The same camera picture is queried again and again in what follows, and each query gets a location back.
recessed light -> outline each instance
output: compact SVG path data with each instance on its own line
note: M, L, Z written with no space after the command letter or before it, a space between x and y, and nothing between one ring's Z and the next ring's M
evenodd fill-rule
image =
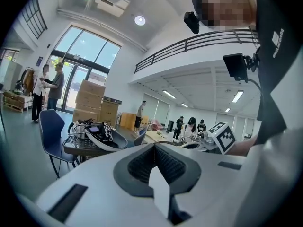
M134 22L137 24L137 25L144 25L145 24L145 18L143 16L137 16L134 18Z
M232 102L236 103L240 99L240 97L242 96L243 93L244 93L243 90L238 90L238 92Z
M162 90L164 93L166 93L168 96L172 97L173 99L176 99L175 96L173 96L172 94L170 94L168 91L166 90Z

gray floor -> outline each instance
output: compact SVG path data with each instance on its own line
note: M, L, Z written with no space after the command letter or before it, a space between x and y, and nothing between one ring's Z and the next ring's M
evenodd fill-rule
M1 156L7 176L16 192L35 201L40 193L57 178L49 156L43 151L39 124L32 123L31 110L20 113L4 107L2 114L7 144L2 146ZM72 115L62 112L58 114L65 121L63 132L67 132ZM117 129L117 131L127 140L135 139L125 129ZM53 160L58 170L60 161ZM71 164L61 162L59 175L63 176L72 169Z

shorts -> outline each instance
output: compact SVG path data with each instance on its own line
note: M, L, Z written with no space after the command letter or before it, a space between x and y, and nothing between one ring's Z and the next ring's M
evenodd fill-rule
M141 118L140 117L136 117L136 121L134 122L134 126L136 128L140 128L140 124L141 124Z

white shirt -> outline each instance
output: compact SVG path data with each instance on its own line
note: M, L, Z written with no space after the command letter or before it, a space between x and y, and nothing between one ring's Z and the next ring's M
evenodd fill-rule
M44 96L45 93L46 93L46 88L43 88L43 84L45 83L44 81L40 81L39 78L43 78L43 72L40 72L38 74L38 77L37 77L37 82L36 82L36 86L34 88L34 93L36 93L37 95L41 95L41 96Z
M186 125L186 129L185 126L183 127L182 131L181 131L181 137L184 138L185 142L187 143L191 143L194 140L191 139L191 136L194 136L195 138L197 137L198 134L198 128L196 127L195 132L192 132L191 130L193 129L193 125Z

blue chair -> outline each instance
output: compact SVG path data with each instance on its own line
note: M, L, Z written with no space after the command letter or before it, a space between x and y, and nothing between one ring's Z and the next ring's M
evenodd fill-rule
M63 143L66 138L61 138L61 131L64 125L65 123L63 119L54 109L43 110L40 112L39 126L42 146L46 154L49 155L53 169L55 170L58 178L60 177L53 163L53 157L65 161L67 164L71 163L74 168L76 167L74 161L79 165L79 161L76 156L64 152Z
M140 134L140 132L139 132L140 136L138 136L136 139L134 139L133 142L128 141L127 142L127 148L142 145L142 142L144 140L146 131L147 131L146 129L141 130L140 132L142 132L142 133Z

